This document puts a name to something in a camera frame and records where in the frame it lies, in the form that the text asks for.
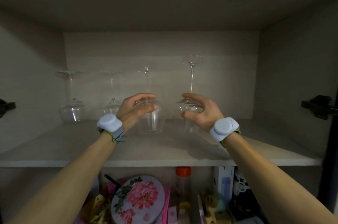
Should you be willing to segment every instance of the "glass stem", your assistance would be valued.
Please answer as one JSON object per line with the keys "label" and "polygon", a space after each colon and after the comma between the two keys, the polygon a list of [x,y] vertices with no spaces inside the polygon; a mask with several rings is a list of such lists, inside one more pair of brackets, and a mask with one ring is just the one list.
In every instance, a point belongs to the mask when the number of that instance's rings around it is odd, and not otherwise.
{"label": "glass stem", "polygon": [[114,74],[109,74],[110,76],[110,88],[112,90],[112,101],[115,101],[115,90],[114,90]]}
{"label": "glass stem", "polygon": [[146,93],[150,93],[150,89],[149,89],[149,68],[144,68],[144,74],[146,75]]}
{"label": "glass stem", "polygon": [[193,81],[193,78],[194,78],[195,64],[190,63],[190,69],[191,69],[190,92],[192,93],[192,81]]}
{"label": "glass stem", "polygon": [[68,99],[69,101],[75,100],[75,95],[74,95],[74,75],[70,74],[69,75],[69,91],[68,91]]}

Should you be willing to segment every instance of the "white shelf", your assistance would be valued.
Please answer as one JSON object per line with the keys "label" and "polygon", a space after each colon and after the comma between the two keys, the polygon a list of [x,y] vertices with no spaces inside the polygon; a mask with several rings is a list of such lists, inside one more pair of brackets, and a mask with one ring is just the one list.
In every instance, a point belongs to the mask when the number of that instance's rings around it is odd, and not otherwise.
{"label": "white shelf", "polygon": [[[264,157],[279,166],[320,165],[321,159],[285,137],[276,136],[241,120],[243,135]],[[96,121],[63,125],[35,140],[0,154],[0,167],[63,167],[97,138]],[[177,121],[167,120],[162,133],[151,136],[129,133],[105,167],[234,166],[226,150],[208,133],[186,136]]]}
{"label": "white shelf", "polygon": [[318,0],[0,0],[64,31],[260,29]]}

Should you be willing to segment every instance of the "bottle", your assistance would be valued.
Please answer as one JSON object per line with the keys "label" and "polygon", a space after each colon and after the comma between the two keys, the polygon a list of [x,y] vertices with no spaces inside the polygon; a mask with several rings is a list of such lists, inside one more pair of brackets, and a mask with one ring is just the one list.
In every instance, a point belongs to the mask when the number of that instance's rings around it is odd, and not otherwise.
{"label": "bottle", "polygon": [[180,202],[190,202],[191,167],[176,167],[176,193]]}

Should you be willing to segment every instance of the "forearm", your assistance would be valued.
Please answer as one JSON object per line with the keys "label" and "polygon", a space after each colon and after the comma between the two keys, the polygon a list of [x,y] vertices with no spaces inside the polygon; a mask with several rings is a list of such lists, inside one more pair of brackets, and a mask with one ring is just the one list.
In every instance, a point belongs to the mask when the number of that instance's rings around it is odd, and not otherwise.
{"label": "forearm", "polygon": [[104,132],[79,158],[70,162],[44,186],[10,224],[71,224],[81,209],[95,177],[116,144]]}
{"label": "forearm", "polygon": [[244,174],[271,224],[338,223],[314,196],[255,152],[240,135],[231,133],[223,145]]}

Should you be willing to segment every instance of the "wine glass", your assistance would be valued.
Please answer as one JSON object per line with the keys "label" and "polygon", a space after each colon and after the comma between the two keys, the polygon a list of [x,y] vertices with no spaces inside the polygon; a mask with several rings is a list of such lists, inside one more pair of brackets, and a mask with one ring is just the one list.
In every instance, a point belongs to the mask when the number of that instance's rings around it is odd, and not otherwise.
{"label": "wine glass", "polygon": [[[197,64],[201,64],[203,61],[203,57],[200,55],[188,55],[184,56],[183,64],[188,64],[190,67],[191,75],[190,75],[190,92],[192,93],[192,85],[194,78],[194,71]],[[192,111],[196,113],[200,113],[203,111],[203,107],[199,102],[190,98],[183,98],[179,102],[176,103],[178,111],[181,113],[183,111]],[[193,132],[194,123],[188,119],[184,119],[184,131]]]}
{"label": "wine glass", "polygon": [[102,111],[105,115],[107,114],[114,114],[116,115],[117,112],[119,111],[119,108],[121,106],[121,103],[118,102],[115,99],[115,95],[116,95],[116,90],[114,88],[114,78],[119,75],[122,74],[122,71],[116,71],[116,70],[102,70],[101,72],[108,74],[109,75],[109,79],[110,79],[110,88],[111,88],[111,100],[109,102],[107,102],[106,104],[104,104],[102,106]]}
{"label": "wine glass", "polygon": [[69,70],[57,71],[57,75],[62,74],[67,78],[67,102],[59,109],[59,114],[65,123],[80,123],[85,119],[86,106],[82,101],[78,100],[74,94],[74,76],[80,73],[82,72]]}
{"label": "wine glass", "polygon": [[[155,62],[152,59],[146,59],[143,63],[143,73],[146,80],[146,93],[150,93],[149,87],[149,71],[155,66]],[[163,105],[157,99],[144,99],[137,103],[135,107],[140,105],[156,105],[157,109],[151,113],[145,114],[138,121],[137,126],[141,134],[151,134],[163,131],[165,117],[163,114]]]}

